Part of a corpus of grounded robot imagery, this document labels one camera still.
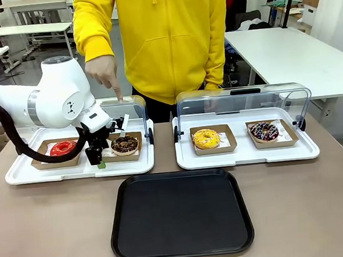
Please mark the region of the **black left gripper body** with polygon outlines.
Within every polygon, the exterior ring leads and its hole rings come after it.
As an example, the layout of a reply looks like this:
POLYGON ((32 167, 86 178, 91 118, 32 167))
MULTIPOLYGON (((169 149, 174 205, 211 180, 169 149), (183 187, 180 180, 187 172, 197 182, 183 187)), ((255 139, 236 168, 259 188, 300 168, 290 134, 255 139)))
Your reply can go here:
POLYGON ((102 151, 108 148, 107 139, 110 133, 120 130, 120 119, 112 119, 108 126, 103 126, 96 132, 90 132, 89 127, 81 123, 84 137, 89 145, 85 153, 87 157, 102 155, 102 151))

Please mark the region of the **person's right hand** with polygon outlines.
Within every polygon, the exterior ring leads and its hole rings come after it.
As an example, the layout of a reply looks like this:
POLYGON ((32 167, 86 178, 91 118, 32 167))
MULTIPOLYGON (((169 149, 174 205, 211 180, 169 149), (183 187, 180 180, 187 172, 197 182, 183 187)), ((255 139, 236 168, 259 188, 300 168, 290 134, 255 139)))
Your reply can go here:
POLYGON ((113 55, 104 55, 87 61, 85 71, 108 89, 112 89, 117 100, 123 102, 123 93, 117 80, 117 64, 113 55))

